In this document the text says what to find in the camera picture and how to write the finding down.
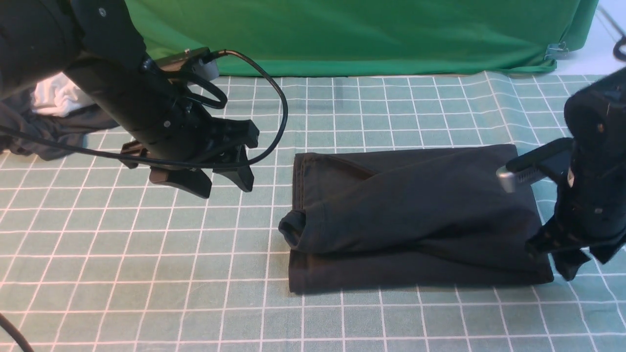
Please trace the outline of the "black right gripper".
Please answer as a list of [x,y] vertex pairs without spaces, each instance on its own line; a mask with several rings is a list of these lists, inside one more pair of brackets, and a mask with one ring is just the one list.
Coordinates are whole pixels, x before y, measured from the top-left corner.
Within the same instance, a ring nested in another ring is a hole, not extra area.
[[587,229],[577,220],[560,223],[552,216],[538,232],[525,242],[526,252],[532,255],[552,253],[555,269],[565,281],[575,279],[582,265],[591,258],[581,249],[589,249],[601,264],[610,261],[624,246],[625,227],[610,229],[609,222],[601,220]]

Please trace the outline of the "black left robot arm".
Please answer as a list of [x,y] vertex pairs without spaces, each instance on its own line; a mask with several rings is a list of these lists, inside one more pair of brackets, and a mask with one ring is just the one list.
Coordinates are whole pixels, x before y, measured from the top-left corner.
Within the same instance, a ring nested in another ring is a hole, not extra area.
[[250,121],[212,117],[226,94],[207,47],[152,60],[123,0],[3,0],[1,96],[64,73],[134,138],[119,158],[151,168],[150,181],[208,198],[204,169],[250,192]]

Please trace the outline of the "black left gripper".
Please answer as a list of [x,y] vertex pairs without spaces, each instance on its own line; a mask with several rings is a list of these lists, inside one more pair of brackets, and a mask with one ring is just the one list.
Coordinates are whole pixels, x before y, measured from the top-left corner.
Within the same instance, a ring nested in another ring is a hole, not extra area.
[[212,190],[210,177],[201,170],[228,178],[245,193],[252,192],[254,176],[246,148],[259,145],[259,129],[251,120],[208,118],[187,122],[171,132],[162,127],[162,139],[154,143],[132,141],[119,152],[136,156],[140,161],[122,160],[129,169],[138,165],[150,167],[149,181],[156,185],[174,187],[208,199]]

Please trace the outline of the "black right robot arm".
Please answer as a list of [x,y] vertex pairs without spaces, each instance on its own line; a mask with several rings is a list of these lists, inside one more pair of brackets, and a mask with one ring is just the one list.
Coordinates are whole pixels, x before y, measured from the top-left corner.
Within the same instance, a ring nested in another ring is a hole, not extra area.
[[572,94],[564,117],[573,140],[569,164],[558,178],[554,214],[526,249],[550,254],[571,281],[591,258],[608,263],[625,243],[625,70]]

